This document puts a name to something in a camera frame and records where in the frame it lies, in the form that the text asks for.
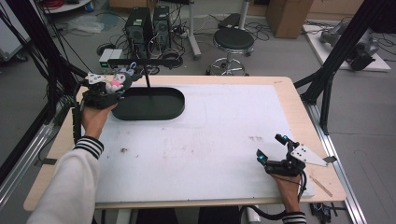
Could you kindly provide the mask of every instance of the striped cuff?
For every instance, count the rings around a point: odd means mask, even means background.
[[[303,212],[291,212],[286,213],[285,216],[282,217],[283,223],[302,223],[306,224],[305,213]]]
[[[104,150],[103,144],[96,138],[89,136],[81,137],[76,143],[74,149],[83,149],[90,152],[97,160],[99,160],[100,155]]]

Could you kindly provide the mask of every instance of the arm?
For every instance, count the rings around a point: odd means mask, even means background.
[[[305,213],[301,212],[298,202],[298,189],[301,176],[295,177],[272,175],[280,192],[286,215],[282,217],[284,223],[306,223]]]
[[[45,190],[27,223],[91,223],[96,186],[99,176],[99,157],[104,147],[97,140],[105,125],[104,110],[86,107],[83,111],[83,136],[72,151],[58,161],[54,177]]]

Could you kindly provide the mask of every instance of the cardboard box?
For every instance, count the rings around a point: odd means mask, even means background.
[[[108,0],[110,7],[133,8],[149,7],[150,12],[157,5],[157,0]]]
[[[307,18],[319,20],[341,20],[353,17],[363,0],[314,0]]]
[[[314,0],[271,0],[266,19],[274,37],[297,38]]]

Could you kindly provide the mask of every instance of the computer tower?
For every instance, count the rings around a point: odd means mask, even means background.
[[[134,7],[125,23],[130,49],[141,58],[150,58],[151,48],[154,46],[150,41],[153,38],[152,23],[148,7]]]
[[[154,8],[152,17],[154,36],[157,49],[165,50],[171,48],[171,22],[169,20],[169,7],[157,6]]]

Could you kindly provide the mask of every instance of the black stool seat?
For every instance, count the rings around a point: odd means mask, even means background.
[[[254,39],[246,31],[235,28],[223,28],[215,32],[214,40],[225,49],[249,49]]]

